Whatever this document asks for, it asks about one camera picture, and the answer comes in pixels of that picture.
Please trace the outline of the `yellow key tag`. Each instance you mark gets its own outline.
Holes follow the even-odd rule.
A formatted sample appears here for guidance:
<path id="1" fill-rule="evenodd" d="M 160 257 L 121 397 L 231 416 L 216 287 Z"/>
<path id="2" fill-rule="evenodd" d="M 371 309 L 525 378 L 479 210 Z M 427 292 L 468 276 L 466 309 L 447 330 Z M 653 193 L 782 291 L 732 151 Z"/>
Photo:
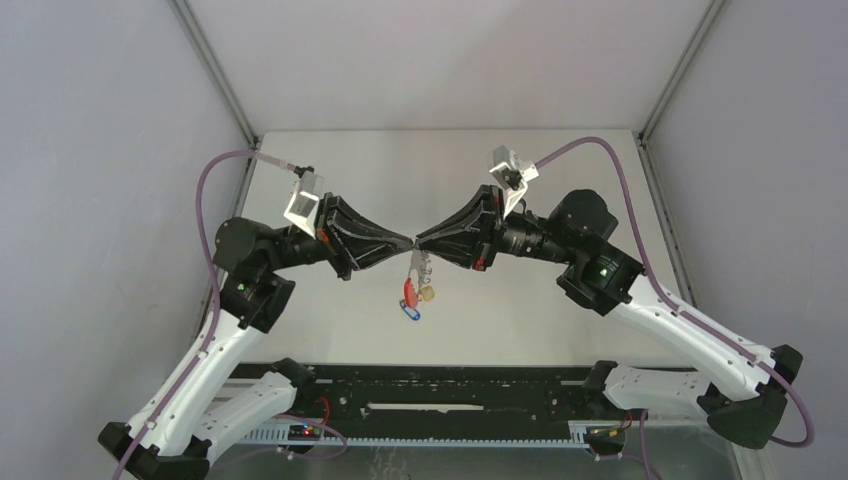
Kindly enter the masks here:
<path id="1" fill-rule="evenodd" d="M 419 298 L 423 302 L 430 302 L 435 298 L 435 290 L 432 286 L 427 285 L 419 291 Z"/>

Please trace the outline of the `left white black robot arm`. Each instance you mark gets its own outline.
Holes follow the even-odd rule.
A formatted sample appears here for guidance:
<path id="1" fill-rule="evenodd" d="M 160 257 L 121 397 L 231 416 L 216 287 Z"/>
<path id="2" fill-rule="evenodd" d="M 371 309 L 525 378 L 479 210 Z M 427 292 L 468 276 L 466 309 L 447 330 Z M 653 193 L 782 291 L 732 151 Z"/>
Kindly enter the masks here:
<path id="1" fill-rule="evenodd" d="M 221 455 L 278 414 L 304 416 L 316 403 L 313 373 L 291 358 L 212 408 L 234 369 L 273 328 L 295 284 L 284 268 L 326 262 L 342 280 L 412 250 L 412 239 L 325 195 L 310 226 L 273 229 L 234 217 L 215 235 L 212 263 L 226 272 L 196 340 L 151 400 L 125 423 L 110 422 L 99 444 L 137 479 L 203 479 Z"/>

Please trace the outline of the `blue key tag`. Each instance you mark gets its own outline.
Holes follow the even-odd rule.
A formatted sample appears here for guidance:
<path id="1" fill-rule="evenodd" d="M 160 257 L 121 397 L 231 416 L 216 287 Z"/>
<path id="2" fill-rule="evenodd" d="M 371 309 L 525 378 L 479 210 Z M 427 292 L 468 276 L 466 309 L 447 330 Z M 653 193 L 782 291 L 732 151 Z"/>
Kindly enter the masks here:
<path id="1" fill-rule="evenodd" d="M 401 311 L 412 321 L 419 321 L 421 313 L 417 308 L 409 306 L 404 300 L 399 301 Z"/>

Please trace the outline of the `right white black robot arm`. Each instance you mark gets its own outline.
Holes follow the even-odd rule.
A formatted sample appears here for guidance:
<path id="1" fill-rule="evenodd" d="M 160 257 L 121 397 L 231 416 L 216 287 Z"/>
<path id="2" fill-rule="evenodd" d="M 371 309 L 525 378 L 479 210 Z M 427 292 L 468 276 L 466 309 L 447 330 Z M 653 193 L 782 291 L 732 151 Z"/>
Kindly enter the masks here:
<path id="1" fill-rule="evenodd" d="M 665 289 L 642 262 L 610 242 L 617 218 L 592 190 L 569 192 L 546 217 L 509 213 L 504 206 L 500 188 L 484 185 L 415 244 L 475 271 L 488 269 L 500 254 L 561 264 L 556 283 L 570 300 L 642 331 L 690 365 L 670 371 L 599 361 L 581 392 L 588 414 L 642 410 L 703 420 L 748 449 L 775 440 L 803 360 L 797 350 L 744 340 Z"/>

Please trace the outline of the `metal key holder red handle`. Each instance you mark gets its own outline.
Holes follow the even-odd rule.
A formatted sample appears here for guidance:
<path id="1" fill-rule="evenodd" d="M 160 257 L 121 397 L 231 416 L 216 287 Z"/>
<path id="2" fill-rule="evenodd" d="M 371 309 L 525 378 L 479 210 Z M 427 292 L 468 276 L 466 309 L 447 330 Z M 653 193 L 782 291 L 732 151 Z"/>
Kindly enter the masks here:
<path id="1" fill-rule="evenodd" d="M 414 308 L 417 308 L 421 303 L 429 303 L 420 300 L 419 291 L 427 285 L 432 286 L 431 280 L 432 260 L 430 256 L 426 252 L 414 249 L 411 254 L 408 274 L 403 284 L 402 300 Z"/>

